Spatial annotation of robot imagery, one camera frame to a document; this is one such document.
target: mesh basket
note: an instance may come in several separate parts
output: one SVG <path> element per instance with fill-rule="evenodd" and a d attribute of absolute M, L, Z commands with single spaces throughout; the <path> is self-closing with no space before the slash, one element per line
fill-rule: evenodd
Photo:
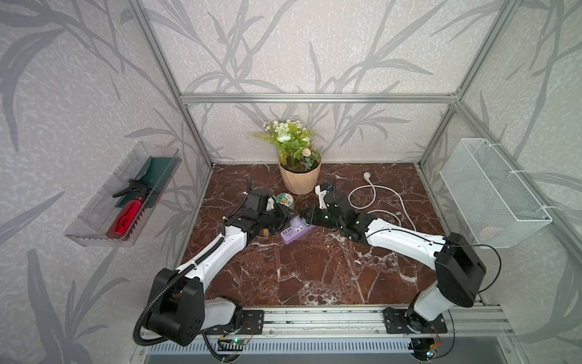
<path fill-rule="evenodd" d="M 441 176 L 480 244 L 508 248 L 552 222 L 486 139 L 461 139 Z"/>

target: red spray bottle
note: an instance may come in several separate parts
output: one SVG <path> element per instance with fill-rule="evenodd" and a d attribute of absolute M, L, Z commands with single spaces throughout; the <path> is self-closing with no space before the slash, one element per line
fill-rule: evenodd
<path fill-rule="evenodd" d="M 151 187 L 148 187 L 144 183 L 134 179 L 130 179 L 129 183 L 130 184 L 128 188 L 115 193 L 113 197 L 120 197 L 130 192 L 138 192 L 138 195 L 136 198 L 127 202 L 125 206 L 123 206 L 113 221 L 113 224 L 111 224 L 111 227 L 107 231 L 107 237 L 110 239 L 122 239 L 123 236 L 131 230 L 132 225 L 135 225 L 135 222 L 139 220 L 139 216 L 136 218 L 135 222 L 133 222 L 134 218 L 138 214 L 141 215 L 143 213 L 143 209 L 141 207 L 143 206 L 148 194 L 151 192 Z"/>

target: black spray nozzle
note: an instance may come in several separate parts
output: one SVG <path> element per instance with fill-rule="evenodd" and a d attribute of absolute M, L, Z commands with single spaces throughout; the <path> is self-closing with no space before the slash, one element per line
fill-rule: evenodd
<path fill-rule="evenodd" d="M 136 181 L 135 179 L 130 179 L 129 186 L 127 188 L 122 189 L 118 193 L 114 193 L 113 198 L 126 195 L 130 192 L 139 192 L 140 195 L 146 196 L 150 191 L 151 191 L 151 187 L 149 187 L 145 183 L 140 182 L 140 181 Z"/>

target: mounting plate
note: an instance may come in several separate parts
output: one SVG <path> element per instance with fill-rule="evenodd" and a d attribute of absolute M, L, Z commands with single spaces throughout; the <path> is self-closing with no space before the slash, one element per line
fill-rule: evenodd
<path fill-rule="evenodd" d="M 262 334 L 263 320 L 265 319 L 265 312 L 263 310 L 245 310 L 243 309 L 243 322 L 247 321 L 249 324 L 244 324 L 236 332 L 237 335 L 260 335 Z"/>
<path fill-rule="evenodd" d="M 240 329 L 235 332 L 236 335 L 260 335 L 262 334 L 263 320 L 265 318 L 265 312 L 263 310 L 246 310 L 243 309 L 243 316 L 241 322 L 249 322 L 249 324 L 244 324 Z M 208 335 L 224 335 L 230 332 L 228 326 L 217 325 L 208 328 L 206 333 Z"/>
<path fill-rule="evenodd" d="M 418 334 L 408 328 L 404 313 L 407 309 L 395 309 L 387 307 L 382 315 L 384 316 L 384 325 L 386 326 L 387 334 Z M 431 326 L 425 327 L 422 334 L 437 333 L 446 334 L 448 332 L 445 324 L 445 319 L 442 314 L 438 315 L 434 321 L 431 321 Z"/>

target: brown marble surface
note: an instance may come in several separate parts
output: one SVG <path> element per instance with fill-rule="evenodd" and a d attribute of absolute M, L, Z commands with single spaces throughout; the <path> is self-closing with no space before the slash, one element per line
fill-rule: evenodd
<path fill-rule="evenodd" d="M 400 192 L 419 231 L 443 234 L 413 164 L 323 164 L 319 181 L 332 183 L 337 178 L 336 189 L 347 195 L 366 184 L 366 171 L 372 173 L 372 183 Z M 216 237 L 222 216 L 230 214 L 242 200 L 249 175 L 254 188 L 267 188 L 275 195 L 286 192 L 277 165 L 216 166 L 183 262 Z M 387 190 L 377 193 L 376 202 L 365 211 L 391 211 L 400 217 L 403 227 L 411 228 L 398 197 Z M 307 196 L 315 194 L 295 196 L 295 207 Z M 362 189 L 354 193 L 352 203 L 365 206 L 371 198 L 371 189 Z M 302 208 L 310 204 L 317 204 L 317 200 L 305 202 Z M 377 215 L 397 224 L 389 215 Z M 409 303 L 435 279 L 434 272 L 413 259 L 316 227 L 288 245 L 279 236 L 255 238 L 218 273 L 206 296 L 231 297 L 244 306 Z"/>

